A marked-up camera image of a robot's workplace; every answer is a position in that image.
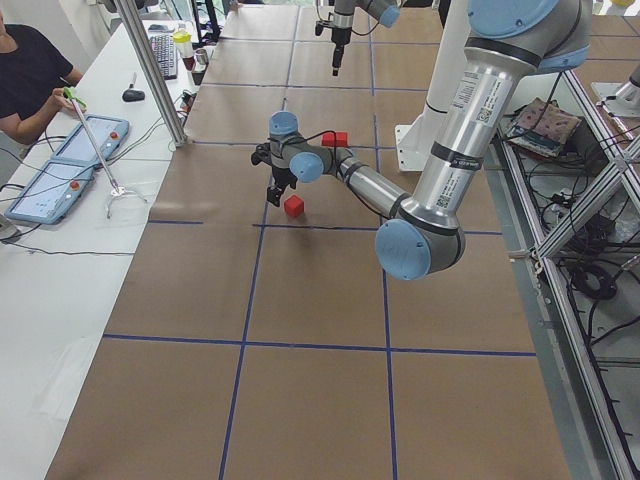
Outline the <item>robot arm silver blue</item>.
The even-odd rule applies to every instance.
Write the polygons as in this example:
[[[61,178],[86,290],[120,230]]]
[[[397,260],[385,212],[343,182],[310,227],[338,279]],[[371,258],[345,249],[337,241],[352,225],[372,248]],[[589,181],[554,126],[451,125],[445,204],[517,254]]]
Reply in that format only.
[[[384,217],[375,249],[388,274],[415,280],[453,266],[465,249],[457,209],[514,91],[527,76],[579,66],[591,16],[588,1],[452,2],[442,43],[465,64],[453,71],[443,121],[421,151],[425,165],[415,190],[403,191],[347,148],[311,145],[297,117],[279,111],[270,118],[268,140],[251,156],[272,170],[268,201],[278,204],[298,182],[332,175]]]
[[[331,41],[334,44],[332,75],[337,77],[345,47],[350,43],[355,10],[359,8],[384,27],[391,28],[400,16],[396,1],[388,0],[336,0],[329,21]]]

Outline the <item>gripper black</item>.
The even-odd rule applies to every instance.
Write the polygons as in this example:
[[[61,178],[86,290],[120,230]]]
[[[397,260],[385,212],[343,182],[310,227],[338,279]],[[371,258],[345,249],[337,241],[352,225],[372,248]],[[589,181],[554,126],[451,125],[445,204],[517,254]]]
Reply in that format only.
[[[344,46],[350,43],[350,28],[332,27],[331,41],[336,45],[332,56],[332,76],[338,76],[344,56]]]
[[[297,187],[296,176],[288,168],[273,167],[272,174],[275,180],[275,186],[267,188],[267,201],[273,206],[280,205],[281,189],[290,188],[295,190]]]

